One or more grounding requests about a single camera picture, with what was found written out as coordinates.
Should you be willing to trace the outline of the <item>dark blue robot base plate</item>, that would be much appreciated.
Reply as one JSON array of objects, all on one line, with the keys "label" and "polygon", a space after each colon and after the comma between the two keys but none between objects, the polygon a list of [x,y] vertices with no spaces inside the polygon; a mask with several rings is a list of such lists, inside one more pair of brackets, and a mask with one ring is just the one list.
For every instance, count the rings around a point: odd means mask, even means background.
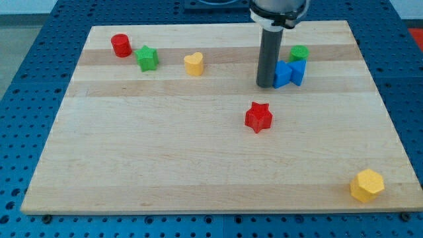
[{"label": "dark blue robot base plate", "polygon": [[249,9],[249,0],[183,0],[184,12]]}]

